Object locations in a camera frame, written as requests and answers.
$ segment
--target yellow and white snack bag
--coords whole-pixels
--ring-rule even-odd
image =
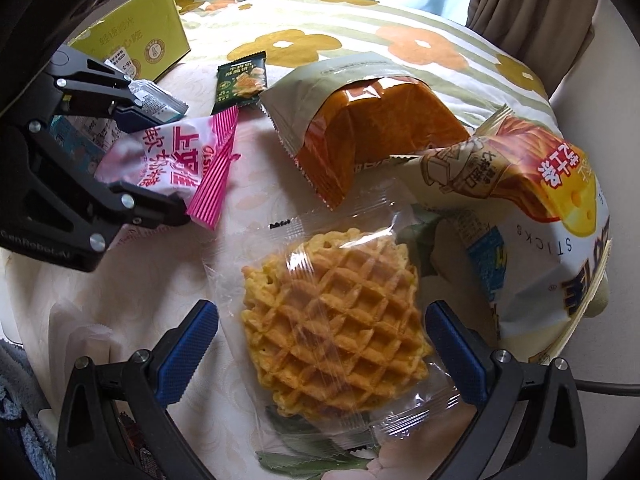
[[[503,107],[469,140],[398,164],[418,202],[461,237],[500,347],[519,360],[555,357],[610,249],[609,209],[587,155]]]

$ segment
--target pink striped package edge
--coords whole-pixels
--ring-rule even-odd
[[[239,156],[232,154],[238,126],[238,107],[215,114],[213,121],[217,133],[216,154],[187,208],[187,215],[194,222],[210,230],[215,229],[220,219],[231,162]]]

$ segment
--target curtain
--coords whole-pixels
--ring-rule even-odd
[[[471,0],[466,26],[529,66],[551,95],[584,51],[598,0]]]

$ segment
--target black cable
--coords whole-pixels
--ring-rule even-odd
[[[599,383],[597,381],[575,380],[575,387],[592,394],[616,395],[621,397],[640,397],[640,384]]]

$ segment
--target green snack packet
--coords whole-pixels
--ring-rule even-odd
[[[258,94],[267,89],[265,51],[244,56],[218,68],[216,102],[211,114],[233,105],[244,106],[258,102]]]

